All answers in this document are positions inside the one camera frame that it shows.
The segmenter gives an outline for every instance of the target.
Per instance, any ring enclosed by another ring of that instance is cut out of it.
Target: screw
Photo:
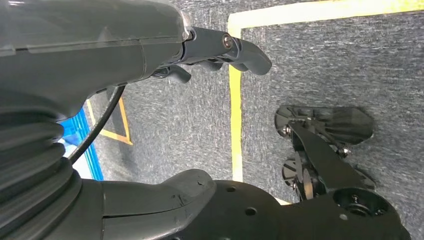
[[[382,210],[382,209],[378,209],[377,210],[377,212],[375,213],[375,215],[377,215],[377,216],[381,216],[381,215],[383,215],[384,214],[384,210]]]
[[[285,125],[285,126],[282,128],[282,133],[283,133],[284,135],[290,136],[290,134],[292,133],[292,129],[289,127],[289,125]]]
[[[222,44],[226,49],[231,49],[233,47],[233,39],[228,33],[222,36]]]
[[[342,158],[346,158],[349,154],[351,154],[351,152],[352,151],[349,148],[347,148],[346,146],[337,150],[338,155],[340,155],[340,157],[342,157]]]
[[[357,204],[359,201],[359,197],[357,195],[352,195],[353,201]]]

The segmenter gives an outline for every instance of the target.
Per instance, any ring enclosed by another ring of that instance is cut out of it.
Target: gray plastic housing
[[[181,43],[186,32],[167,0],[0,0],[0,56]]]
[[[0,239],[160,239],[216,185],[202,170],[148,185],[81,179],[57,121],[92,94],[146,79],[181,53],[165,0],[0,0]]]
[[[187,27],[166,0],[0,0],[0,113],[74,116],[178,55]]]

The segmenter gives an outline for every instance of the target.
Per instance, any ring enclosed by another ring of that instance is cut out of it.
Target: black wire
[[[110,97],[109,104],[107,105],[106,110],[101,116],[100,120],[94,125],[93,129],[88,133],[88,135],[84,138],[81,144],[71,153],[69,156],[69,161],[74,164],[83,153],[89,148],[89,146],[93,143],[94,139],[99,135],[100,131],[105,126],[108,119],[111,117],[114,112],[115,107],[117,106],[119,99],[124,92],[125,86],[118,86],[113,91],[112,96]]]

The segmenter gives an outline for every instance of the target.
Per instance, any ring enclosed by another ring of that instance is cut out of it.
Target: yellow tape line
[[[241,38],[242,29],[245,28],[419,10],[424,10],[424,0],[328,0],[300,2],[232,13],[228,18],[228,33],[233,37]],[[230,66],[232,179],[239,182],[243,182],[241,79],[241,72]]]
[[[394,14],[424,9],[424,0],[330,0],[300,2],[233,13],[228,29]]]
[[[96,119],[94,117],[92,103],[90,99],[87,99],[86,103],[88,108],[88,114],[90,115],[90,118],[91,118],[91,123],[94,126],[96,124]],[[114,133],[105,129],[102,129],[99,134],[132,146],[133,143],[130,141],[130,130],[128,127],[127,115],[125,114],[124,102],[122,100],[122,97],[119,99],[119,109],[120,109],[120,114],[122,117],[123,128],[125,130],[125,136],[119,135],[117,133]]]

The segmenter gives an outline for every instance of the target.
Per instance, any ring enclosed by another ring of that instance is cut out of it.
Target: black metal bracket
[[[342,158],[348,146],[373,135],[373,120],[356,107],[281,106],[275,125],[290,137],[296,156],[284,164],[285,182],[301,201],[343,189],[374,189],[374,183]]]
[[[218,71],[224,63],[241,72],[250,70],[256,75],[265,75],[272,63],[267,55],[255,44],[227,32],[193,27],[188,40],[182,43],[180,51],[156,70],[152,77],[174,76],[186,83],[191,75],[178,65],[200,65],[209,71]]]

